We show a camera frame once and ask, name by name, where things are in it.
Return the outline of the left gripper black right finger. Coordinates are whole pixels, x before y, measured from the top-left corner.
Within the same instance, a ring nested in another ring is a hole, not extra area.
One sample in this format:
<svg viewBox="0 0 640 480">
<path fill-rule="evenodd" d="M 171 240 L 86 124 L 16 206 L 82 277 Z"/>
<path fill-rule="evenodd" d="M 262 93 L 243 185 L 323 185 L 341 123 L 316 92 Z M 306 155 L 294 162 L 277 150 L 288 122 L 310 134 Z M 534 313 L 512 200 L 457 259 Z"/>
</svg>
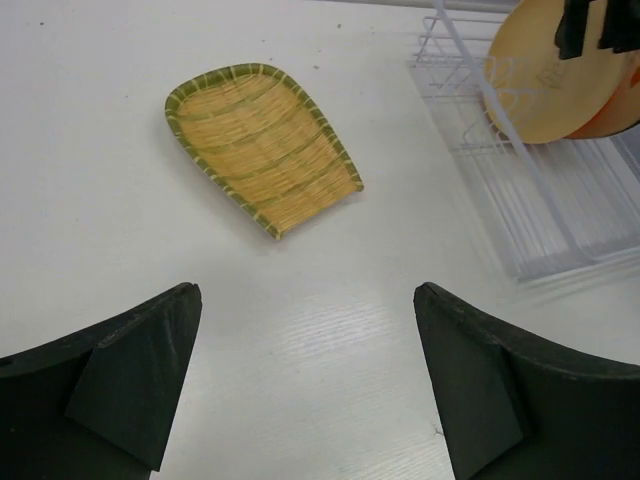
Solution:
<svg viewBox="0 0 640 480">
<path fill-rule="evenodd" d="M 458 479 L 635 479 L 639 369 L 557 344 L 427 282 L 414 310 Z"/>
</svg>

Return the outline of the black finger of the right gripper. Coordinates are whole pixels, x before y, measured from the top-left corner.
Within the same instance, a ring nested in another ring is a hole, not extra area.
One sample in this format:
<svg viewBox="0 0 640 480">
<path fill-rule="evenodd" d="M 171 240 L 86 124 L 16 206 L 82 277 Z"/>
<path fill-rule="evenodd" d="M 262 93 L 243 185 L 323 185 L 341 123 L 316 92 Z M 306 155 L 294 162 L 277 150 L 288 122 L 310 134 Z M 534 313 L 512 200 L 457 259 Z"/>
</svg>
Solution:
<svg viewBox="0 0 640 480">
<path fill-rule="evenodd" d="M 590 0 L 565 0 L 554 36 L 560 60 L 578 58 L 583 53 Z"/>
<path fill-rule="evenodd" d="M 639 50 L 639 11 L 639 0 L 608 0 L 598 48 L 615 54 Z"/>
</svg>

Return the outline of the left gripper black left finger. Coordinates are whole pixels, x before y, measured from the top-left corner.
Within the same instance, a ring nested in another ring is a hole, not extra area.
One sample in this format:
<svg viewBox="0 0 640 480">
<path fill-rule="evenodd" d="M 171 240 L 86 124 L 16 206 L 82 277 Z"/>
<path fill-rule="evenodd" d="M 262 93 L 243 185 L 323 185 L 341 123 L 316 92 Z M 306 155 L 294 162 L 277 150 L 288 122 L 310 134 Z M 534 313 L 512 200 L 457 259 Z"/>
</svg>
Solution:
<svg viewBox="0 0 640 480">
<path fill-rule="evenodd" d="M 197 337 L 199 287 L 1 360 L 4 479 L 148 479 L 161 468 Z"/>
</svg>

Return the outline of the round yellow plate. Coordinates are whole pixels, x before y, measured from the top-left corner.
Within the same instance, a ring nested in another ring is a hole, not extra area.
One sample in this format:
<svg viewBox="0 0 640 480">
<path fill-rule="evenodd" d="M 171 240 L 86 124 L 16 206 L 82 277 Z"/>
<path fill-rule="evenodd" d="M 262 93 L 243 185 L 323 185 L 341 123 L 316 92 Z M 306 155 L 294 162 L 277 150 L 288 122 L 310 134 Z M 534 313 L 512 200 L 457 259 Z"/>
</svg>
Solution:
<svg viewBox="0 0 640 480">
<path fill-rule="evenodd" d="M 497 31 L 484 63 L 484 106 L 501 132 L 521 142 L 567 139 L 612 97 L 639 50 L 599 49 L 607 1 L 590 1 L 583 53 L 560 60 L 554 36 L 564 1 L 522 1 Z"/>
</svg>

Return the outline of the orange round plate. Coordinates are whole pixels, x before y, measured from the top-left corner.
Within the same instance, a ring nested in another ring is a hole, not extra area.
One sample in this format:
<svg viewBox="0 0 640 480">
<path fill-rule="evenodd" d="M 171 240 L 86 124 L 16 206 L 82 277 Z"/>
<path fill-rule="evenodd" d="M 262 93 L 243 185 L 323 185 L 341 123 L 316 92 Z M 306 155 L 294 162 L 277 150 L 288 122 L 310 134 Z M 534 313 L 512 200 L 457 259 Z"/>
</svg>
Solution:
<svg viewBox="0 0 640 480">
<path fill-rule="evenodd" d="M 584 126 L 567 136 L 567 139 L 582 140 L 608 137 L 639 123 L 639 57 L 625 72 L 621 83 L 604 107 Z"/>
</svg>

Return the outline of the green yellow woven-pattern plate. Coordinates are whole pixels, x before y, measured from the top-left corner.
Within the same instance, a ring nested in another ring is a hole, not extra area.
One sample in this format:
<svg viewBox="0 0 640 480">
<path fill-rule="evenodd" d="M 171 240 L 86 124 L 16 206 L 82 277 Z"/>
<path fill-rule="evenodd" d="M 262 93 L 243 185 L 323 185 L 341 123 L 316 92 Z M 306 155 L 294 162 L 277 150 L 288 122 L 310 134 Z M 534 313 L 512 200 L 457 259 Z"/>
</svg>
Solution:
<svg viewBox="0 0 640 480">
<path fill-rule="evenodd" d="M 364 188 L 316 102 L 275 66 L 198 75 L 170 92 L 164 113 L 194 163 L 276 240 Z"/>
</svg>

